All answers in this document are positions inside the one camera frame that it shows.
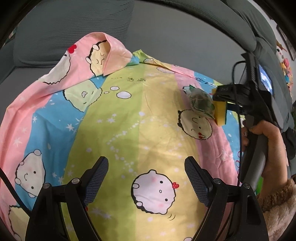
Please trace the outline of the right hand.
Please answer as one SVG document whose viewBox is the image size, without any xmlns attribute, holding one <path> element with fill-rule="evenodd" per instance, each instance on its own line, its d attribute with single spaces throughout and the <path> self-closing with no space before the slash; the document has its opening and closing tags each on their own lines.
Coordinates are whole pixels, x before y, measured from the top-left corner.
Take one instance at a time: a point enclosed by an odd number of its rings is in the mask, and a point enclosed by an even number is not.
<svg viewBox="0 0 296 241">
<path fill-rule="evenodd" d="M 268 138 L 268 154 L 264 170 L 262 172 L 262 188 L 260 198 L 265 198 L 287 184 L 287 152 L 278 127 L 267 121 L 260 121 L 257 125 L 241 129 L 243 149 L 249 144 L 248 134 L 265 135 Z"/>
</svg>

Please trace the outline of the brown fleece sleeve forearm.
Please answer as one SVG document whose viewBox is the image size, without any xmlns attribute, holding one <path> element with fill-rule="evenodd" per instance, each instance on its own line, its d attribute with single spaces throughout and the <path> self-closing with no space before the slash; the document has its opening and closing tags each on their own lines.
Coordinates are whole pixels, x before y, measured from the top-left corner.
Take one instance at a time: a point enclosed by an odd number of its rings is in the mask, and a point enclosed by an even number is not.
<svg viewBox="0 0 296 241">
<path fill-rule="evenodd" d="M 278 240 L 295 215 L 295 182 L 287 184 L 267 197 L 257 196 L 267 227 L 269 240 Z"/>
</svg>

